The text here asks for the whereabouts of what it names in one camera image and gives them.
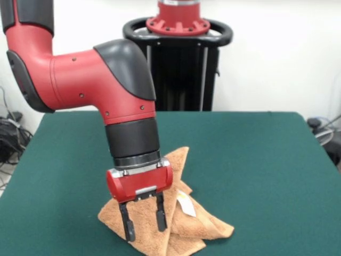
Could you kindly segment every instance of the red flange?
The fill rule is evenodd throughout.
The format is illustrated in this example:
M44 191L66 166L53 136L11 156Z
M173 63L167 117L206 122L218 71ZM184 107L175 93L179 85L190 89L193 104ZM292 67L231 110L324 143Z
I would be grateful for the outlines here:
M210 29L200 17L200 0L159 0L160 13L147 20L149 30L168 36L198 36Z

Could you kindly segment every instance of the white wall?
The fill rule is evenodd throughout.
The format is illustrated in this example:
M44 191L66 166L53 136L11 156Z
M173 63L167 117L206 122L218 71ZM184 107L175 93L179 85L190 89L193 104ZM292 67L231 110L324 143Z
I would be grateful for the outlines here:
M157 0L55 0L54 53L87 50L121 38L129 20L155 15ZM214 110L297 111L333 117L341 111L341 1L202 0L202 16L230 25L221 49ZM0 85L12 110L36 129L41 114L23 100L0 36Z

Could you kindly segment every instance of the black metal frame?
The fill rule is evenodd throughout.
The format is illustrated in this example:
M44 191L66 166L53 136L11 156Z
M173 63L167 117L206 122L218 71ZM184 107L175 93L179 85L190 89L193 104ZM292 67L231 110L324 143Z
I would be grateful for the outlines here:
M231 43L232 29L221 22L208 20L210 29L221 33L219 36L210 33L165 36L148 29L139 30L146 28L147 19L128 22L123 27L123 34L140 47L147 59L150 58L157 110L211 111L219 60L218 47ZM206 72L204 85L203 71Z

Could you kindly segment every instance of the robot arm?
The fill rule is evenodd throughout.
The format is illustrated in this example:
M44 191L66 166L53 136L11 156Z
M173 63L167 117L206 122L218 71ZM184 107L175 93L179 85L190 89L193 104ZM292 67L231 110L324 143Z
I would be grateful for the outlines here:
M129 201L156 196L158 227L165 230L162 191L173 175L160 157L156 96L141 50L120 39L53 56L53 0L0 0L0 7L7 56L29 105L45 113L93 105L101 113L115 163L107 182L120 203L127 240L135 240Z

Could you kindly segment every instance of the brown towel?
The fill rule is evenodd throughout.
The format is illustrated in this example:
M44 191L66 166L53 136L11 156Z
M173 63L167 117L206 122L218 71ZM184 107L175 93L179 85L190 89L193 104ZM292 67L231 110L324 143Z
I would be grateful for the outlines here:
M136 233L136 240L130 244L146 255L191 255L206 246L202 239L227 238L233 232L232 226L210 215L193 198L196 218L184 214L176 203L178 189L186 194L192 192L181 181L188 151L188 147L183 147L167 155L174 171L173 185L164 192L168 229L162 233L158 231L155 198L127 205ZM98 217L116 234L125 238L117 201L111 199Z

